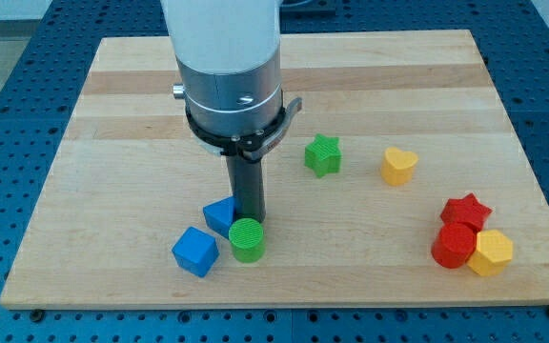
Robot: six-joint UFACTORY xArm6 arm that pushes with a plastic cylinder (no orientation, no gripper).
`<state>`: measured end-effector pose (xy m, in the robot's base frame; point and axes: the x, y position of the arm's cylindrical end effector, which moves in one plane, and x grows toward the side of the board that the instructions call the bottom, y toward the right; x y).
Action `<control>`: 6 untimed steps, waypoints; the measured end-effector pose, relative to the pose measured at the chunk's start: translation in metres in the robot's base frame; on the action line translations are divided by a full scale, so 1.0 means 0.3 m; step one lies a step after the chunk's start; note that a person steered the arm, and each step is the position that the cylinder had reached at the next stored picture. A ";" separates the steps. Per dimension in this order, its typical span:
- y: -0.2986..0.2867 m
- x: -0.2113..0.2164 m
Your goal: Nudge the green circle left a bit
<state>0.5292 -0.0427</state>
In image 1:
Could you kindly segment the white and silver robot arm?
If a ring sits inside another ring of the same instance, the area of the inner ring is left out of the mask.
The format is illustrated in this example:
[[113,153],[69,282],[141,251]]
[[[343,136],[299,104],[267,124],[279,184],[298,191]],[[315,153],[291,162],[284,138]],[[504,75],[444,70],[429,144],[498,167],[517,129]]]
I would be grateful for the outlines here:
[[162,0],[191,119],[248,135],[282,107],[279,0]]

